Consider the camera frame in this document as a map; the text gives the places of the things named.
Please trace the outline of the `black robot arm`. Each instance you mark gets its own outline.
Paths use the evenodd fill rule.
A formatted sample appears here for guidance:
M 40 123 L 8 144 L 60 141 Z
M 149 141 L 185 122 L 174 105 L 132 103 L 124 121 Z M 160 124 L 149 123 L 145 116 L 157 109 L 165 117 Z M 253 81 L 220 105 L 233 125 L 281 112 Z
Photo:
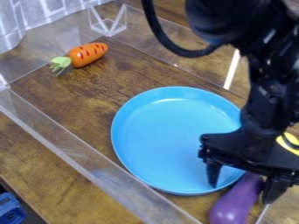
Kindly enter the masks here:
M 185 0 L 185 10 L 193 32 L 212 44 L 233 45 L 248 61 L 240 127 L 200 136 L 209 185 L 224 165 L 253 172 L 267 177 L 269 204 L 299 185 L 299 156 L 276 141 L 299 123 L 299 19 L 283 0 Z

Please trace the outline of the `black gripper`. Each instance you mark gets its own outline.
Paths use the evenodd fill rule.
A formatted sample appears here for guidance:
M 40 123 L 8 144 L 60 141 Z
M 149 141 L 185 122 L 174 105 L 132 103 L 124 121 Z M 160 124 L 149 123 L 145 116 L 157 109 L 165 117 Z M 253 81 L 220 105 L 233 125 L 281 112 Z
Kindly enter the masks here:
M 299 185 L 299 157 L 276 142 L 284 131 L 285 126 L 279 126 L 279 122 L 261 127 L 243 108 L 234 131 L 201 135 L 198 158 L 206 164 L 209 186 L 217 186 L 222 165 L 267 177 L 264 204 L 272 204 L 292 185 Z

